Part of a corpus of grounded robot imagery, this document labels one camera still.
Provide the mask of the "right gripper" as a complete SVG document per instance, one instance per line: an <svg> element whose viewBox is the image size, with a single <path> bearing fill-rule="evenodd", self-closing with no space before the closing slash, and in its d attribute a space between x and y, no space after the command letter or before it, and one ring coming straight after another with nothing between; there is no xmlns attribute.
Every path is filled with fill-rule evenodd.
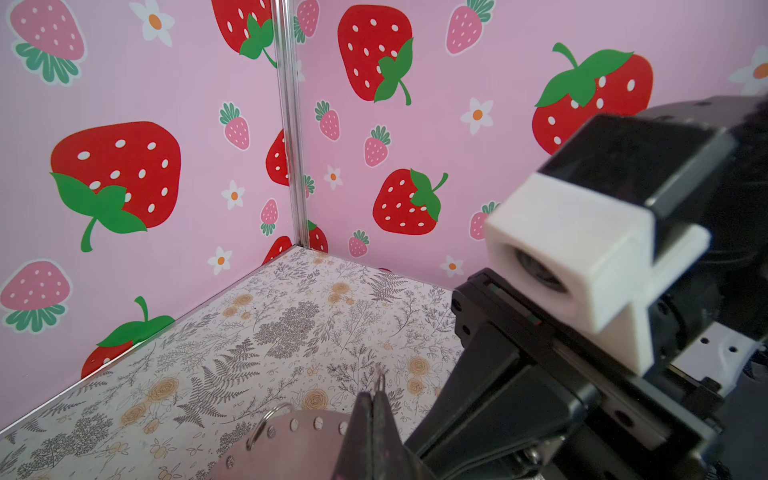
<svg viewBox="0 0 768 480"><path fill-rule="evenodd" d="M462 353L407 447L441 479L707 479L720 399L667 348L635 374L491 269L451 299Z"/></svg>

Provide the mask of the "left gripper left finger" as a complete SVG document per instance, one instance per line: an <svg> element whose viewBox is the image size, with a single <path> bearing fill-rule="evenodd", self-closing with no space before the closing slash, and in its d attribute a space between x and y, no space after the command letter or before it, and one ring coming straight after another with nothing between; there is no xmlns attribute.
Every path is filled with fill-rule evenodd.
<svg viewBox="0 0 768 480"><path fill-rule="evenodd" d="M373 426L373 398L370 393L360 393L351 413L332 479L373 478Z"/></svg>

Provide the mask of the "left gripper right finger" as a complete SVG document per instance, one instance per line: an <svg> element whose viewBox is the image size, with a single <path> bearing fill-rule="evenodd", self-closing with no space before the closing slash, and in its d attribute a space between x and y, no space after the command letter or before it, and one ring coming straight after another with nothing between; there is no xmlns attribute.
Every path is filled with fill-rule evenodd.
<svg viewBox="0 0 768 480"><path fill-rule="evenodd" d="M430 469L401 441L387 395L376 392L372 403L372 479L435 480Z"/></svg>

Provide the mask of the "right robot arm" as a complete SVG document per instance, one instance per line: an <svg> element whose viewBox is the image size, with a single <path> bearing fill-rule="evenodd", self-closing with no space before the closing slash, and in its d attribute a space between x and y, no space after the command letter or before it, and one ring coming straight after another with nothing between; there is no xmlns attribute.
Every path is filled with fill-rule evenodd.
<svg viewBox="0 0 768 480"><path fill-rule="evenodd" d="M767 340L767 99L580 127L486 220L463 351L377 477L725 479L718 413Z"/></svg>

